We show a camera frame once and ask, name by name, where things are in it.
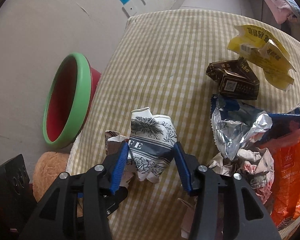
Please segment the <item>large yellow snack bag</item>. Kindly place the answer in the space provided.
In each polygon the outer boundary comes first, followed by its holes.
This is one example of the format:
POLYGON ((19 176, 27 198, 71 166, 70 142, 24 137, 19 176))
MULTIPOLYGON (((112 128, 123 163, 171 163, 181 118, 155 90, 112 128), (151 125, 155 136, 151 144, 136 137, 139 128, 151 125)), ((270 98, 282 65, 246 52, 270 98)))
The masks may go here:
POLYGON ((275 88, 287 91, 294 85, 289 71, 295 70, 290 54, 267 29, 256 25, 236 25, 237 36, 228 43, 233 51, 263 69, 264 77, 275 88))

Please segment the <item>small pink wrapper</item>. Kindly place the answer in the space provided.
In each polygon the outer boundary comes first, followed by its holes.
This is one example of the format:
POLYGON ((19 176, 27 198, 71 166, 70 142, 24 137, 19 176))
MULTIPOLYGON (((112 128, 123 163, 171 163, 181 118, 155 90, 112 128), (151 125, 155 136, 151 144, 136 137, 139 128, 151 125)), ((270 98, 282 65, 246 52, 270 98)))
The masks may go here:
MULTIPOLYGON (((128 137, 122 135, 117 131, 105 131, 104 133, 104 142, 105 142, 105 150, 106 155, 114 154, 120 148, 121 142, 128 142, 128 137)), ((133 163, 131 151, 128 152, 127 163, 121 178, 120 186, 124 186, 126 188, 129 187, 130 181, 133 179, 135 175, 135 164, 133 163)))

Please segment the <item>silver blue foil bag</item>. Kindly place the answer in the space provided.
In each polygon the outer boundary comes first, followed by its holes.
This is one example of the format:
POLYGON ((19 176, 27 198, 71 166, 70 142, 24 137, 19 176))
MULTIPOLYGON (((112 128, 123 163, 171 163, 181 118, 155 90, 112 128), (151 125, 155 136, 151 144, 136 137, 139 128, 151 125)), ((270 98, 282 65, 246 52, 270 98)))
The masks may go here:
POLYGON ((214 94, 211 98, 211 127, 221 156, 234 160, 238 151, 261 146, 300 129, 300 110, 269 113, 247 103, 214 94))

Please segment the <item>orange sausage bag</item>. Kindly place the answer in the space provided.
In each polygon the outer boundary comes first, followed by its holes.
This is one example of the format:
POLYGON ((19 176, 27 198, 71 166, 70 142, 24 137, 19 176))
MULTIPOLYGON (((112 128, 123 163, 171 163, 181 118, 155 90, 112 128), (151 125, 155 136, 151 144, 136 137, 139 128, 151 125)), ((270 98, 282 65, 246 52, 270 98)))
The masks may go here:
POLYGON ((300 217, 300 129, 260 145, 274 159, 274 199, 271 218, 276 226, 300 217))

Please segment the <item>red bin with green rim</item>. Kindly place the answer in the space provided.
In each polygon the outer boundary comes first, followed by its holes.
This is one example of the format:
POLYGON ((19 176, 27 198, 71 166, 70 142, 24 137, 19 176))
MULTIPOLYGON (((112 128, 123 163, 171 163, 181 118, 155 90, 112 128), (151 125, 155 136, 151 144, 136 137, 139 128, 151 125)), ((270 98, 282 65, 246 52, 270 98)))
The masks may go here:
POLYGON ((88 117, 101 73, 81 53, 64 58, 47 96, 43 116, 43 137, 52 148, 74 142, 88 117))

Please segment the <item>yellow checkered table cloth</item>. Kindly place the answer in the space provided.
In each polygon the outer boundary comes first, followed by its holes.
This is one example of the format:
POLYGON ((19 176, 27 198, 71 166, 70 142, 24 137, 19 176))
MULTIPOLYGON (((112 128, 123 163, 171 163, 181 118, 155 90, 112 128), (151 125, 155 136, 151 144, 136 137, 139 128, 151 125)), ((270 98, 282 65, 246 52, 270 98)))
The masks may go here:
POLYGON ((108 130, 130 134, 130 116, 149 107, 172 119, 186 153, 207 164, 218 152, 210 124, 210 99, 217 85, 206 74, 211 62, 235 60, 227 49, 238 25, 270 31, 290 54, 294 84, 287 91, 270 85, 253 66, 260 91, 253 105, 286 113, 300 103, 300 42, 270 25, 235 14, 209 10, 169 10, 133 16, 98 83, 90 113, 72 151, 67 170, 84 173, 105 156, 108 130))

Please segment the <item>brown paper ball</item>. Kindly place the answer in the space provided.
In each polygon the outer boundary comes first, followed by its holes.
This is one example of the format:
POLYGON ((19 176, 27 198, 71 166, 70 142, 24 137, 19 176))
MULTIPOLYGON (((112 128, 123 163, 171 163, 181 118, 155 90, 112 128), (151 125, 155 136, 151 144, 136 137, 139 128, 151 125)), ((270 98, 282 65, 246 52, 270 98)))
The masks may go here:
POLYGON ((263 204, 272 194, 274 159, 267 148, 255 148, 252 151, 240 149, 234 160, 225 159, 218 153, 209 162, 209 168, 224 176, 241 174, 263 204))

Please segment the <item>white wall socket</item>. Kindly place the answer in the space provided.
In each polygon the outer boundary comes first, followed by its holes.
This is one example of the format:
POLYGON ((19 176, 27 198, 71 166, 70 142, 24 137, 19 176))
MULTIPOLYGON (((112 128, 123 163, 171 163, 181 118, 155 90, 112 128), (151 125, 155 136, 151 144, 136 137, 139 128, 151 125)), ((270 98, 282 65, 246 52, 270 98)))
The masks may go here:
POLYGON ((122 10, 128 18, 138 13, 138 8, 135 5, 128 3, 122 7, 122 10))

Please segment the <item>black white paper cup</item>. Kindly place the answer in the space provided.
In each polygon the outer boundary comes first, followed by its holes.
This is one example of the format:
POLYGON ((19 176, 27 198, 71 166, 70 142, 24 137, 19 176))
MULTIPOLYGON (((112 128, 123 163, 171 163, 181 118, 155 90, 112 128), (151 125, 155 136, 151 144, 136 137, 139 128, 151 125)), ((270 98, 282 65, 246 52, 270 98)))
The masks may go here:
POLYGON ((168 115, 153 115, 148 107, 131 112, 128 146, 140 181, 160 181, 160 175, 173 159, 176 142, 176 130, 168 115))

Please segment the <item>dark brown wrapper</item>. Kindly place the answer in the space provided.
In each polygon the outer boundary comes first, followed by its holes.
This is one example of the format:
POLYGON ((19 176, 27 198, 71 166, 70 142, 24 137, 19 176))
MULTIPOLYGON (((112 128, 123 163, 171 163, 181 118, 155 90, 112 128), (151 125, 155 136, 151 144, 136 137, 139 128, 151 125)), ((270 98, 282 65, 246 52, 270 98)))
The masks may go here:
POLYGON ((245 58, 211 62, 206 75, 218 84, 219 94, 233 99, 256 100, 260 81, 245 58))

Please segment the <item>orange plush cushion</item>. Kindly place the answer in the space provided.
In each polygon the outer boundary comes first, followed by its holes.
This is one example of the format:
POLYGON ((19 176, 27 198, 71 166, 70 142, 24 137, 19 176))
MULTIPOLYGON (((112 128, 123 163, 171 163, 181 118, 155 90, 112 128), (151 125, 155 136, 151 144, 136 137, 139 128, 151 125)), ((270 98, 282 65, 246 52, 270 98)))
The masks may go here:
POLYGON ((45 152, 38 159, 33 172, 33 195, 37 202, 46 193, 58 175, 66 171, 68 153, 45 152))

